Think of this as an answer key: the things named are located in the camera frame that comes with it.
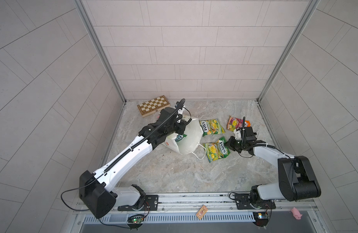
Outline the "green yellow Fox's candy bag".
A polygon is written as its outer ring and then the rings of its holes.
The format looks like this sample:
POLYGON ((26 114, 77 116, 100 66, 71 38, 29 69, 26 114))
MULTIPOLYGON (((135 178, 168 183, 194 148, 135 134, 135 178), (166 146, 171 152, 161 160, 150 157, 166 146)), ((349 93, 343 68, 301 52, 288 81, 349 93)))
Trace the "green yellow Fox's candy bag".
POLYGON ((199 124, 203 130, 203 136, 224 134, 225 130, 221 126, 219 119, 200 120, 199 124))

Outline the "orange Fox's candy bag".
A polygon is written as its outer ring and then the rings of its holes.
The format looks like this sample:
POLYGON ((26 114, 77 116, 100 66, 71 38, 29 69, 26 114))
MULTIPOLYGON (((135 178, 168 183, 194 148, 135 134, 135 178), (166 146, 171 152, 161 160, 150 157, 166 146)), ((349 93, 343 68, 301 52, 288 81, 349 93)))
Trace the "orange Fox's candy bag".
POLYGON ((244 124, 245 127, 250 127, 251 126, 251 123, 248 120, 243 120, 243 119, 240 119, 240 118, 230 116, 229 119, 228 119, 226 128, 229 131, 233 132, 234 130, 241 129, 242 124, 244 124))

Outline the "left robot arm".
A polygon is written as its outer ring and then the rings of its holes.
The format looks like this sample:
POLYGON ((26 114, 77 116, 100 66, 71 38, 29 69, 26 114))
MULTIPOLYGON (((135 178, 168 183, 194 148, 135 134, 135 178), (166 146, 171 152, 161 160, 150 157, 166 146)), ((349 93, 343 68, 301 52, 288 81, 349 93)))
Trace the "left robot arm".
POLYGON ((167 136, 184 134, 189 120, 183 119, 185 99, 175 108, 161 110, 155 123, 145 126, 135 139, 113 160, 91 173, 80 176, 79 197, 95 218, 107 215, 115 206, 130 206, 139 210, 145 203, 145 192, 137 185, 116 188, 120 179, 144 156, 165 142, 167 136))

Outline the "white paper bag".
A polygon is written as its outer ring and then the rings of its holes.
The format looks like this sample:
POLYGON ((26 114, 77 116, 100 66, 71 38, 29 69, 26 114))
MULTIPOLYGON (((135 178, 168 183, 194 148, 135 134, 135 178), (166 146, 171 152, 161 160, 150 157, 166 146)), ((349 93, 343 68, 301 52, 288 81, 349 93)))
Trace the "white paper bag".
POLYGON ((189 123, 189 125, 186 126, 184 134, 187 135, 184 139, 182 139, 179 142, 175 142, 175 138, 177 137, 178 134, 172 133, 171 135, 167 136, 163 145, 175 151, 178 154, 187 155, 191 153, 195 155, 199 160, 202 160, 206 154, 204 154, 202 158, 199 158, 194 153, 199 146, 202 147, 203 150, 205 150, 203 145, 200 144, 203 135, 203 130, 201 129, 198 118, 195 117, 192 118, 191 123, 189 123))

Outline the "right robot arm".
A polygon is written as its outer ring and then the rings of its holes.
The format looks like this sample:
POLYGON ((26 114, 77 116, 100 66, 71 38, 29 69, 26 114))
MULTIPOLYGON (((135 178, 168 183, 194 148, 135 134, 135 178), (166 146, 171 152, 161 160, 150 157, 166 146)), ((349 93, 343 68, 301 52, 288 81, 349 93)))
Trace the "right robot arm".
POLYGON ((322 191, 309 159, 282 152, 276 146, 258 140, 252 127, 236 129, 225 146, 238 154, 246 151, 251 157, 261 158, 278 171, 278 182, 255 185, 247 197, 235 194, 236 202, 264 209, 274 208, 274 200, 293 202, 321 196, 322 191))

